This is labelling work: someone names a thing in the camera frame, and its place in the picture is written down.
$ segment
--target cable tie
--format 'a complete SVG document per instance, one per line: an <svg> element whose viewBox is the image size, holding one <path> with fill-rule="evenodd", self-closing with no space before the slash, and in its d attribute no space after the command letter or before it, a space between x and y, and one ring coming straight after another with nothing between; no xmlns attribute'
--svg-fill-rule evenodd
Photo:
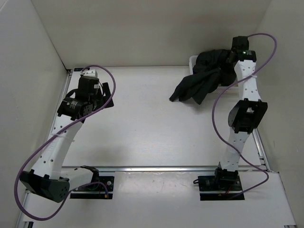
<svg viewBox="0 0 304 228"><path fill-rule="evenodd" d="M56 135L57 137L66 138L66 139L68 139L68 140L70 140L70 141L72 141L72 142L75 142L74 139L68 138L68 137L66 137L66 136L64 136L64 135L62 135L62 134L53 134L53 133L52 133L51 135Z"/></svg>

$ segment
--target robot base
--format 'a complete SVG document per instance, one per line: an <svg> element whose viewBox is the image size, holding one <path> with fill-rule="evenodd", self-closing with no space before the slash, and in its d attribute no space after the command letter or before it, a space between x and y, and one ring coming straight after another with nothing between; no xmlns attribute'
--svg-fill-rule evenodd
<svg viewBox="0 0 304 228"><path fill-rule="evenodd" d="M111 200L113 198L114 176L99 176L99 181L107 186L109 198L105 194L105 188L102 185L92 185L84 188L78 188L70 194L71 199L95 199Z"/></svg>
<svg viewBox="0 0 304 228"><path fill-rule="evenodd" d="M244 194L231 199L239 192L241 192L242 184L239 176L236 183L227 187L219 188L215 184L215 176L199 176L198 180L194 182L199 184L199 196L201 201L217 201L217 200L244 200Z"/></svg>

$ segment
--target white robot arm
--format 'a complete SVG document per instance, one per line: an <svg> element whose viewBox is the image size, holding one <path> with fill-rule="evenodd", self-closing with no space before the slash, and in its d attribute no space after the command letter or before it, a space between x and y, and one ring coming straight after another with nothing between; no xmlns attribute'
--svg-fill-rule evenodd
<svg viewBox="0 0 304 228"><path fill-rule="evenodd" d="M85 71L79 79L78 88L70 91L63 99L57 111L58 117L51 136L76 119L100 108L110 95L108 84L99 83L95 70ZM113 106L113 101L110 101L106 108ZM20 181L32 193L61 202L69 191L81 185L99 181L99 172L94 167L81 166L71 172L61 173L67 151L83 124L84 121L78 122L57 135L57 138L45 147L30 172L22 172Z"/></svg>
<svg viewBox="0 0 304 228"><path fill-rule="evenodd" d="M248 37L234 37L226 63L235 63L234 70L238 81L255 72L256 60L255 51L249 50ZM228 116L228 125L230 126L228 143L239 152L231 146L227 146L224 156L215 169L215 175L199 178L203 192L242 190L238 176L240 154L247 138L261 122L268 106L266 102L261 101L255 76L240 82L238 86L239 101Z"/></svg>
<svg viewBox="0 0 304 228"><path fill-rule="evenodd" d="M256 63L252 60L238 61L234 67L238 80L244 79L245 77L251 75L255 71L255 69L256 69ZM261 97L257 91L257 82L255 77L252 77L246 80L245 82L240 83L238 87L239 87L240 100L244 101L247 99L248 101L255 101L255 102L261 100ZM234 145L240 152L242 152L245 142L249 137L250 133L251 133L250 130L240 131L236 133L235 129L231 126L228 142L231 145ZM226 169L227 171L231 171L231 172L237 171L239 159L240 159L239 154L232 147L227 146L226 152L222 157L222 159L220 160L220 166L223 170Z"/></svg>

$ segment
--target floor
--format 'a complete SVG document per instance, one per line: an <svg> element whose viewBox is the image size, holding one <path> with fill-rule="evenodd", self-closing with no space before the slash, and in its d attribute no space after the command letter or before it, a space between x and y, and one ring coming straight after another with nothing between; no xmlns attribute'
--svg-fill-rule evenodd
<svg viewBox="0 0 304 228"><path fill-rule="evenodd" d="M193 101L170 102L169 97L186 66L112 67L117 90L114 107L104 109L85 121L75 137L64 166L216 166L225 144L216 136L211 108L217 93L209 94L202 105ZM98 70L101 82L110 77ZM68 91L77 88L74 72ZM229 137L228 114L238 101L238 92L225 94L216 109L216 123L224 138ZM253 137L244 156L260 165Z"/></svg>
<svg viewBox="0 0 304 228"><path fill-rule="evenodd" d="M241 201L200 201L193 180L211 174L225 145L211 124L211 108L217 92L202 105L192 101L170 102L169 97L188 67L109 68L117 83L115 106L85 121L67 153L63 171L81 165L96 166L114 175L112 200L68 199L60 213L33 228L284 228L295 225L284 187L277 173L262 186L245 193ZM98 71L102 82L110 82ZM66 89L77 87L74 72ZM228 113L238 101L228 91L216 109L216 123L228 138ZM261 164L257 137L247 140L243 155ZM240 161L243 188L265 179ZM28 194L25 207L36 216L52 214L58 204ZM31 221L26 216L23 222Z"/></svg>

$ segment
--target black cloth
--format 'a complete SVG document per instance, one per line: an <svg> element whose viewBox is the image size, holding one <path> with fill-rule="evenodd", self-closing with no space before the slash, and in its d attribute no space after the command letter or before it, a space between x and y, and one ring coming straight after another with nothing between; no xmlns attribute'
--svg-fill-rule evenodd
<svg viewBox="0 0 304 228"><path fill-rule="evenodd" d="M186 76L175 88L170 101L186 101L191 97L199 105L219 85L228 86L236 80L234 65L226 63L230 50L212 50L199 54L193 75Z"/></svg>

